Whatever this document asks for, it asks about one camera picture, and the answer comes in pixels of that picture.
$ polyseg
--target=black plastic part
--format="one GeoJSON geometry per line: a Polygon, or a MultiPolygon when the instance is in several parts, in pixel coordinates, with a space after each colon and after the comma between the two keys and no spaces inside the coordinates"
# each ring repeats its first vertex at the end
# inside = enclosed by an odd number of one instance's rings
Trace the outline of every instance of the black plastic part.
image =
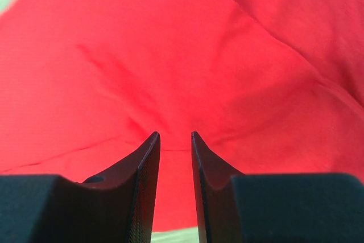
{"type": "Polygon", "coordinates": [[[243,175],[192,134],[200,242],[364,242],[364,186],[348,174],[243,175]]]}
{"type": "Polygon", "coordinates": [[[153,133],[84,183],[0,176],[0,242],[150,242],[159,157],[153,133]]]}

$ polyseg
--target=red cloth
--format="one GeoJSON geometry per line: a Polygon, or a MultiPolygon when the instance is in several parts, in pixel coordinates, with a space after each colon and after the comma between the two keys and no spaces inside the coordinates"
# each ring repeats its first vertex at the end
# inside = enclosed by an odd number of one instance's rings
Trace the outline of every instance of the red cloth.
{"type": "Polygon", "coordinates": [[[0,171],[82,181],[162,138],[154,231],[197,225],[191,131],[245,173],[364,180],[364,0],[17,0],[0,171]]]}

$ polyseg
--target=red fabric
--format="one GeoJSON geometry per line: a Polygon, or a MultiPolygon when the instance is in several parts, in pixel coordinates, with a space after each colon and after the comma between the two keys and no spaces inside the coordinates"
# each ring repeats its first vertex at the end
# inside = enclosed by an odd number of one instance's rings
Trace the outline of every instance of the red fabric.
{"type": "Polygon", "coordinates": [[[246,173],[364,180],[364,0],[17,0],[0,171],[82,181],[154,130],[154,230],[197,225],[191,131],[246,173]]]}

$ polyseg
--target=red towel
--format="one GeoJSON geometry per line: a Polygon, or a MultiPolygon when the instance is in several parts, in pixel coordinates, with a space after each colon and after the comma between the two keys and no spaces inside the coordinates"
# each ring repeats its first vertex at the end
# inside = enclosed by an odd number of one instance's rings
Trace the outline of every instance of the red towel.
{"type": "Polygon", "coordinates": [[[191,131],[245,173],[364,180],[364,0],[17,0],[0,173],[82,181],[162,138],[154,231],[197,225],[191,131]]]}

